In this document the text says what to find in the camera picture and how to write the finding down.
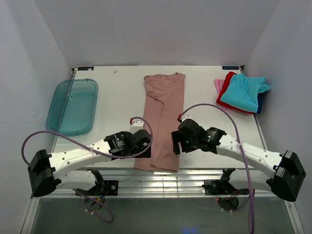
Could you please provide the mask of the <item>dusty pink t shirt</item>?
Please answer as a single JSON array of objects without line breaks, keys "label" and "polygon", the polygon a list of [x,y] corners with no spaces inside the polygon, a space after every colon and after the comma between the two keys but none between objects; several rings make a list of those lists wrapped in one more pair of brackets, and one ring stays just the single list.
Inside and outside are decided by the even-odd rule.
[{"label": "dusty pink t shirt", "polygon": [[177,130],[177,117],[183,112],[185,75],[157,74],[144,77],[146,91],[143,118],[153,130],[150,158],[137,158],[134,168],[144,171],[177,172],[179,156],[173,152],[171,132]]}]

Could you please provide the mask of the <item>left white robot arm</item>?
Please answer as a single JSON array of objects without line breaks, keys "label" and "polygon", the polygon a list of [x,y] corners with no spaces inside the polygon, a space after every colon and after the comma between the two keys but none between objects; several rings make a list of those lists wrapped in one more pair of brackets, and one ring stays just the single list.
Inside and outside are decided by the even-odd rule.
[{"label": "left white robot arm", "polygon": [[91,145],[83,145],[73,139],[77,149],[60,153],[39,150],[28,163],[32,196],[42,197],[62,187],[69,173],[91,164],[113,159],[128,159],[151,156],[152,135],[145,129],[135,133],[118,132]]}]

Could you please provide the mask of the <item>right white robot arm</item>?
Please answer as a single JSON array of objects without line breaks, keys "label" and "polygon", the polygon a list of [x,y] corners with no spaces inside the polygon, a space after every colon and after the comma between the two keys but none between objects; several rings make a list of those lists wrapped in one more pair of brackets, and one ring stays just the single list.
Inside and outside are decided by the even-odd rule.
[{"label": "right white robot arm", "polygon": [[255,190],[271,191],[283,200],[295,202],[306,177],[296,153],[282,154],[239,144],[225,131],[215,127],[205,130],[191,118],[184,118],[171,136],[176,155],[201,150],[246,162],[253,168],[228,168],[220,179],[205,180],[203,187],[208,195],[247,195],[252,185]]}]

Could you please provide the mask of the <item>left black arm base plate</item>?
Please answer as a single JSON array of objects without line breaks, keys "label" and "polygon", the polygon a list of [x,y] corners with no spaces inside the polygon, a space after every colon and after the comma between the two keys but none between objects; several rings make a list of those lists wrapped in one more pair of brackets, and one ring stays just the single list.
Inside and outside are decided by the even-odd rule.
[{"label": "left black arm base plate", "polygon": [[104,180],[103,182],[96,182],[89,190],[77,189],[75,195],[80,192],[87,196],[103,196],[103,195],[117,195],[118,194],[118,180]]}]

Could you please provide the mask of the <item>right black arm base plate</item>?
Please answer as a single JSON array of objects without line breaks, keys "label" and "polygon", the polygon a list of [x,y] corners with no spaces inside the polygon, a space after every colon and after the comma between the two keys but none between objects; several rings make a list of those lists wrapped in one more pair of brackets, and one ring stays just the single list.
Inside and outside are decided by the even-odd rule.
[{"label": "right black arm base plate", "polygon": [[236,189],[225,180],[204,180],[202,187],[206,195],[248,195],[249,189]]}]

